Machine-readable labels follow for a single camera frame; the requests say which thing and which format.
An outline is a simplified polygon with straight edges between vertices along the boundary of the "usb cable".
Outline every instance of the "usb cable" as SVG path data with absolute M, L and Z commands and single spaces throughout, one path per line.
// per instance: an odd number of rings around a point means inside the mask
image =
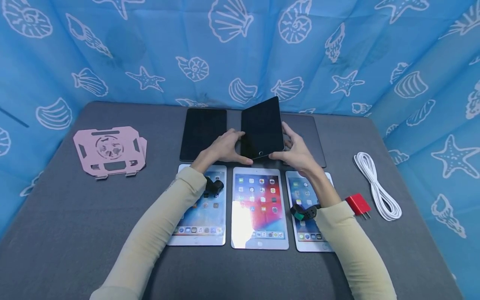
M 353 157 L 353 160 L 360 172 L 362 172 L 370 182 L 373 201 L 382 218 L 387 221 L 394 221 L 400 218 L 402 216 L 402 209 L 395 199 L 390 196 L 378 182 L 377 169 L 370 155 L 365 152 L 358 152 L 357 155 Z

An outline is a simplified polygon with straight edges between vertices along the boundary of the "blue backdrop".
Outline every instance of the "blue backdrop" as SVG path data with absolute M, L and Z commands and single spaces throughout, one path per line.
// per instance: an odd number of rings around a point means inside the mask
M 480 0 L 2 0 L 0 236 L 89 101 L 369 117 L 480 294 Z

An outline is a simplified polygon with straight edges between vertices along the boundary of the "white tablet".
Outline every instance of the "white tablet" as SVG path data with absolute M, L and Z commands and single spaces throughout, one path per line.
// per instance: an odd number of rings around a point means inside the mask
M 179 172 L 189 165 L 180 165 Z M 225 245 L 225 219 L 227 213 L 227 167 L 211 166 L 205 176 L 224 184 L 219 194 L 203 193 L 190 207 L 168 241 L 170 246 L 222 246 Z
M 330 173 L 325 174 L 333 185 Z M 301 176 L 296 171 L 285 172 L 285 177 L 287 178 L 290 207 L 293 206 L 293 203 L 297 203 L 303 208 L 309 208 L 310 206 L 319 203 L 315 191 L 308 179 Z M 292 215 L 292 222 L 294 224 L 293 231 L 295 232 L 295 243 L 297 244 L 298 251 L 333 252 L 332 247 L 330 247 L 322 233 L 318 230 L 317 224 L 313 219 L 298 221 Z
M 237 249 L 288 249 L 279 170 L 233 169 L 231 245 Z

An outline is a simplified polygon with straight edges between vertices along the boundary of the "gray table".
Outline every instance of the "gray table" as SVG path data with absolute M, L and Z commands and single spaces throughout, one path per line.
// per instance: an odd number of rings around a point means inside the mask
M 0 298 L 87 299 L 107 277 L 137 220 L 176 174 L 185 114 L 183 107 L 88 104 L 0 243 Z M 384 221 L 375 210 L 372 219 L 358 219 L 383 257 L 398 298 L 461 299 L 372 121 L 314 117 L 326 171 L 340 197 L 360 192 L 374 207 L 369 185 L 352 162 L 364 151 L 402 207 L 403 216 L 395 222 Z M 146 168 L 135 177 L 96 182 L 81 168 L 74 133 L 128 125 L 148 140 Z M 240 111 L 228 111 L 228 127 L 240 128 Z M 280 168 L 286 186 L 280 163 L 255 167 Z M 144 299 L 351 299 L 336 255 L 298 252 L 290 218 L 287 251 L 231 248 L 230 183 L 226 189 L 226 245 L 167 247 Z M 287 189 L 283 193 L 287 205 Z

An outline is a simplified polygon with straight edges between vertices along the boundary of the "sleeve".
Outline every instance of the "sleeve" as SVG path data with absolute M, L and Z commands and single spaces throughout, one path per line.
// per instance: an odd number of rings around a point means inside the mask
M 205 185 L 205 177 L 196 170 L 186 167 L 180 171 L 137 222 L 104 284 L 90 300 L 141 299 L 155 261 Z
M 319 209 L 315 222 L 335 251 L 355 300 L 396 299 L 382 258 L 347 202 Z

